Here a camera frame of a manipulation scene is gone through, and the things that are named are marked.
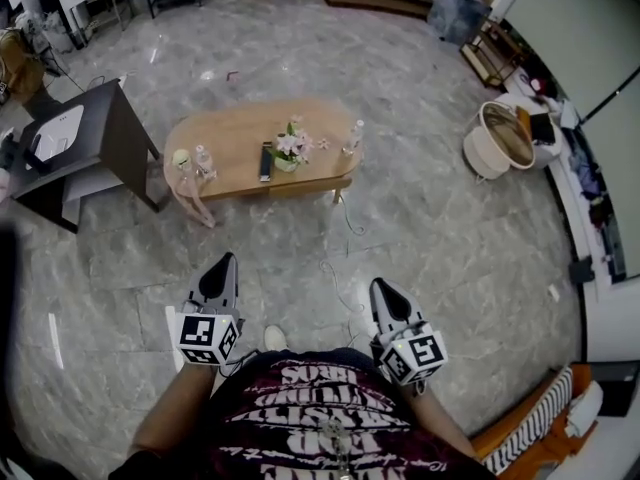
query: clothes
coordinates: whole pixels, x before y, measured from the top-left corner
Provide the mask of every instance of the clothes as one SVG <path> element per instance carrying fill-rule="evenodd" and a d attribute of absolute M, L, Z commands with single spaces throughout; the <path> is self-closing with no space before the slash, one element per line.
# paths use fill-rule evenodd
<path fill-rule="evenodd" d="M 6 83 L 11 96 L 25 103 L 42 86 L 44 66 L 32 58 L 17 30 L 0 36 L 0 80 Z"/>
<path fill-rule="evenodd" d="M 58 100 L 54 100 L 42 84 L 31 99 L 22 104 L 33 120 L 45 119 L 55 112 L 60 105 L 61 103 Z"/>
<path fill-rule="evenodd" d="M 357 480 L 495 478 L 420 428 L 397 388 L 351 349 L 262 354 L 222 384 L 180 450 L 138 452 L 109 478 L 337 480 L 328 419 L 349 432 Z"/>

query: forearm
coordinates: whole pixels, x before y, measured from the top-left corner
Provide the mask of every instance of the forearm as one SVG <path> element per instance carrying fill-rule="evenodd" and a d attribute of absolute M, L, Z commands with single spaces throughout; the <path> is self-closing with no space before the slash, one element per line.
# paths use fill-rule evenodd
<path fill-rule="evenodd" d="M 465 455 L 477 458 L 467 436 L 449 416 L 428 386 L 424 394 L 418 396 L 413 395 L 413 386 L 403 386 L 400 391 L 422 428 L 437 435 Z"/>
<path fill-rule="evenodd" d="M 164 454 L 189 436 L 211 396 L 216 370 L 185 364 L 142 421 L 129 450 Z"/>

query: shoe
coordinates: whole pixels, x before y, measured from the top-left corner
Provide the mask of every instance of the shoe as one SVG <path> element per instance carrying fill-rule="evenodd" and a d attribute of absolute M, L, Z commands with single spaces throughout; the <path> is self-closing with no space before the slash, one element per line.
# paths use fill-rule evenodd
<path fill-rule="evenodd" d="M 269 325 L 264 330 L 264 346 L 267 351 L 288 349 L 287 338 L 277 325 Z"/>

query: plastic bottle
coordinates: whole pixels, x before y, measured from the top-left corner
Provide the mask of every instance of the plastic bottle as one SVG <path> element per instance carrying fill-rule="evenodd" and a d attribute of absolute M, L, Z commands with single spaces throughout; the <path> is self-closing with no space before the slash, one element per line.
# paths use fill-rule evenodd
<path fill-rule="evenodd" d="M 342 152 L 347 155 L 353 155 L 356 148 L 359 146 L 362 141 L 362 137 L 364 136 L 364 121 L 358 119 L 356 121 L 356 125 L 351 128 L 351 136 L 349 137 L 349 142 L 345 147 L 342 148 Z"/>
<path fill-rule="evenodd" d="M 218 172 L 213 167 L 213 159 L 204 146 L 196 146 L 196 163 L 205 180 L 213 180 Z"/>

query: oval table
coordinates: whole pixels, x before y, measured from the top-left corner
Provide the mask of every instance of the oval table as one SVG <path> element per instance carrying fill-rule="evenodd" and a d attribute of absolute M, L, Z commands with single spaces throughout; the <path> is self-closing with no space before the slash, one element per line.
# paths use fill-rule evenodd
<path fill-rule="evenodd" d="M 271 180 L 261 182 L 262 143 L 275 142 L 294 115 L 302 117 L 300 126 L 313 139 L 315 149 L 310 161 L 292 173 L 272 166 Z M 172 190 L 189 198 L 178 183 L 180 172 L 171 165 L 171 158 L 177 149 L 187 149 L 195 157 L 196 146 L 202 144 L 211 153 L 218 171 L 217 178 L 200 186 L 203 200 L 250 194 L 288 197 L 335 190 L 333 202 L 337 203 L 340 191 L 351 184 L 349 173 L 362 158 L 362 144 L 351 156 L 342 153 L 355 122 L 340 103 L 316 98 L 248 103 L 202 112 L 180 122 L 169 135 L 164 149 L 164 175 Z M 323 138 L 329 142 L 328 149 L 318 147 Z"/>

